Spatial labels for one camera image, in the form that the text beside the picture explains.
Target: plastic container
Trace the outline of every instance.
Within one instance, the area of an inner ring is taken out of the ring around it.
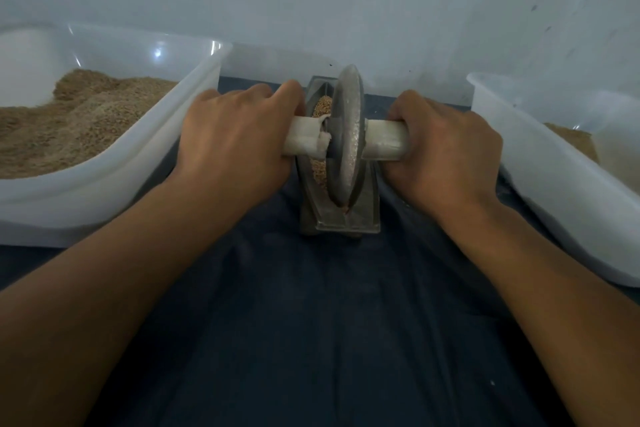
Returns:
[[[640,101],[610,91],[472,73],[471,109],[504,140],[511,185],[601,277],[640,287]],[[592,134],[600,165],[544,123]]]
[[[46,103],[56,81],[77,67],[116,78],[180,82],[90,160],[42,176],[0,180],[0,244],[69,246],[127,208],[179,137],[194,96],[218,86],[231,49],[212,39],[105,26],[0,30],[2,106]]]

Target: stone grinding wheel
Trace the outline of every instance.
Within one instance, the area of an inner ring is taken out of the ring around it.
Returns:
[[[333,92],[327,131],[326,171],[329,197],[339,206],[353,205],[364,181],[364,87],[355,65],[345,67]]]

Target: hand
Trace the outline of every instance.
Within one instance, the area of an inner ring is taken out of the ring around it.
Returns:
[[[219,212],[238,220],[276,192],[291,172],[282,147],[294,113],[304,115],[304,93],[294,80],[275,94],[260,84],[223,96],[198,95],[182,124],[177,164],[169,180],[180,183]]]
[[[477,204],[497,203],[495,182],[502,138],[478,114],[462,113],[405,91],[388,119],[404,120],[411,148],[403,160],[383,164],[391,185],[441,227],[464,219]]]

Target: forearm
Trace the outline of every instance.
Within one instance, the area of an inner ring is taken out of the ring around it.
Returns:
[[[0,293],[0,424],[82,424],[155,302],[238,217],[161,185]]]
[[[491,204],[444,225],[491,280],[580,425],[637,425],[640,307]]]

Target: white wall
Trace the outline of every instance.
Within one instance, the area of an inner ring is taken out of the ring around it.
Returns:
[[[354,62],[369,91],[449,103],[471,71],[640,96],[640,0],[0,0],[0,24],[42,20],[242,42],[225,72],[275,82]]]

